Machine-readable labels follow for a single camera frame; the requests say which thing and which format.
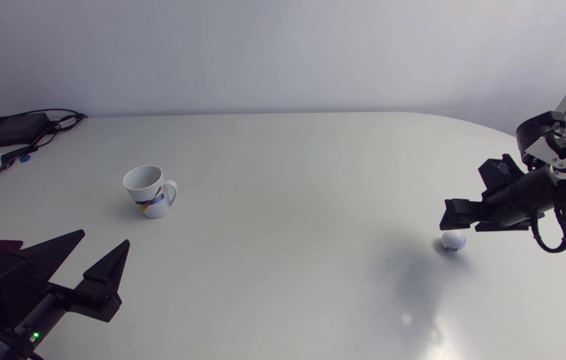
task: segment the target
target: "golf ball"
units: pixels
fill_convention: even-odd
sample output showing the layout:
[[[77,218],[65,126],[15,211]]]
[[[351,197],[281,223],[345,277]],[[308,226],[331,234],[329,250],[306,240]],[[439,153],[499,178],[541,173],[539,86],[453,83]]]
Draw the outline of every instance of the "golf ball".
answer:
[[[465,247],[465,235],[457,230],[445,231],[441,236],[441,244],[443,248],[449,251],[459,251]]]

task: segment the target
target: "colorful stripe on mug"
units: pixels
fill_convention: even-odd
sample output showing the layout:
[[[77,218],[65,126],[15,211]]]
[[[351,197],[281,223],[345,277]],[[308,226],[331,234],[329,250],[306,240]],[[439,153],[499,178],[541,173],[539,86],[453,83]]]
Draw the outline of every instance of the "colorful stripe on mug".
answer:
[[[147,201],[137,201],[138,207],[141,208],[141,211],[144,212],[150,205],[154,205],[159,203],[162,199],[165,198],[165,194],[161,192],[162,187],[159,187],[159,191],[156,192],[154,198],[152,200]]]

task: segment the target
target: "table surface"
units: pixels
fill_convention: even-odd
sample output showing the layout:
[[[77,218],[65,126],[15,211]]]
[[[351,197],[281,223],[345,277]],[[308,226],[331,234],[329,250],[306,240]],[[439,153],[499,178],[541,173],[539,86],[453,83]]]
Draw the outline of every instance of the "table surface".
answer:
[[[406,112],[91,118],[0,175],[0,239],[84,229],[66,287],[131,241],[121,309],[68,313],[47,360],[566,359],[566,251],[436,246],[443,200],[480,199],[502,153],[514,137]],[[146,164],[178,183],[160,219],[122,185]]]

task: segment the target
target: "white mug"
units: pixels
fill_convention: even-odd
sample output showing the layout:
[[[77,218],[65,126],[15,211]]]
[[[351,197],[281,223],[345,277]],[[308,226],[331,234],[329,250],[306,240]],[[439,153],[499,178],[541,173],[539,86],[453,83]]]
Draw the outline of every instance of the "white mug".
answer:
[[[161,168],[144,165],[131,170],[123,178],[123,186],[143,214],[150,219],[165,216],[176,200],[178,185],[172,180],[165,180]],[[168,199],[166,187],[173,187],[174,196]]]

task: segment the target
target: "white wall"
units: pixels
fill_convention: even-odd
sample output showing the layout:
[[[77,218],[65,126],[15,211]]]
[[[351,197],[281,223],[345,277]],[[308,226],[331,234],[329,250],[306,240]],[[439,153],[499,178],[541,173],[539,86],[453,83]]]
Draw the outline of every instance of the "white wall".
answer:
[[[0,116],[402,110],[513,132],[566,92],[566,0],[0,0]]]

